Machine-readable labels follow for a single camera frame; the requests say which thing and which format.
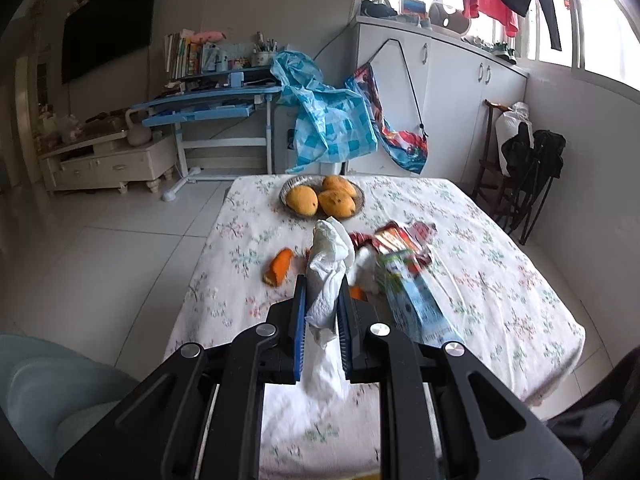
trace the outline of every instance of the floral pattern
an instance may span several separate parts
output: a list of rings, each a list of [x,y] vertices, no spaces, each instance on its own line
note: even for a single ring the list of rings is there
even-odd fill
[[[305,272],[313,220],[287,213],[278,193],[288,176],[238,178],[196,266],[166,349],[230,342],[290,298]],[[366,196],[347,231],[370,233],[389,220],[434,223],[428,285],[466,346],[520,399],[537,403],[577,365],[584,329],[511,239],[454,184],[440,179],[350,176]],[[262,274],[283,248],[296,255],[285,283]],[[270,385],[265,390],[269,402]],[[376,384],[348,397],[285,442],[263,435],[260,478],[346,478],[376,470],[380,413]]]

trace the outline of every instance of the white wall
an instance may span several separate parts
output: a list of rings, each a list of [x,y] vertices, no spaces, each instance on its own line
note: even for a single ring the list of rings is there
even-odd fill
[[[640,344],[640,105],[573,79],[569,68],[531,66],[534,128],[567,140],[534,236],[615,363]]]
[[[69,111],[84,120],[101,111],[128,107],[153,98],[166,82],[162,41],[165,34],[182,28],[221,30],[233,42],[249,41],[260,30],[280,44],[290,43],[314,56],[348,22],[360,0],[156,0],[152,43],[146,49],[114,60],[69,85],[60,82],[62,35],[66,12],[74,0],[48,0],[42,17],[40,45],[51,44],[49,99],[59,114]],[[341,84],[351,71],[348,34],[322,53],[318,64],[330,84]],[[236,121],[190,125],[186,137],[211,137]],[[263,114],[255,114],[222,137],[261,136]],[[235,148],[197,150],[193,156],[237,155]],[[264,159],[263,148],[245,148],[244,156]]]

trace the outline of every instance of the cabinet door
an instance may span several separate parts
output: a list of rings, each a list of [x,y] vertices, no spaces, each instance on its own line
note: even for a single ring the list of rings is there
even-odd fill
[[[511,106],[523,100],[526,85],[527,78],[523,75],[496,62],[487,62],[485,64],[482,78],[482,99],[477,110],[474,138],[462,177],[462,182],[467,184],[467,187],[472,186],[476,181],[476,176],[478,176],[478,170],[480,169],[479,160],[482,157],[482,150],[484,150],[486,122],[489,113],[488,108],[483,103],[484,100],[487,99],[492,103]],[[500,112],[494,112],[494,125],[499,116]],[[498,160],[498,148],[494,134],[492,134],[491,143],[489,144],[489,160]]]
[[[474,136],[487,60],[433,41],[422,118],[429,156],[420,176],[460,182]]]
[[[361,66],[366,63],[388,38],[399,40],[411,73],[411,80],[414,83],[418,106],[422,107],[433,40],[421,34],[392,28],[374,25],[360,25],[359,27],[357,65]],[[414,94],[399,45],[395,41],[387,43],[371,62],[371,66],[376,77],[385,119],[395,130],[419,133],[418,111],[415,107]],[[393,176],[411,176],[413,174],[400,168],[382,146],[379,146],[375,153],[350,160],[348,173]]]

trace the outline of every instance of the silver screw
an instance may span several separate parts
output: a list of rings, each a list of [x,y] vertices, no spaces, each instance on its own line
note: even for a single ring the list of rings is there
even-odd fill
[[[391,332],[391,329],[384,323],[374,323],[369,327],[369,330],[373,335],[379,335],[380,337],[389,335],[389,332]]]
[[[445,345],[444,351],[453,357],[460,357],[463,353],[465,353],[465,347],[463,347],[460,343],[452,341],[451,343],[447,343]]]
[[[260,323],[260,325],[255,327],[255,333],[262,337],[269,337],[276,333],[276,327],[270,323]]]
[[[200,347],[196,343],[187,343],[180,348],[180,355],[186,359],[193,359],[200,354]]]

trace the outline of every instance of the black flat screen tv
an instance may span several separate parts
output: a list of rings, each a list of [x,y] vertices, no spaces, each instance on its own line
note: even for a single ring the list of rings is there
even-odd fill
[[[65,22],[62,83],[151,42],[154,0],[90,0]]]

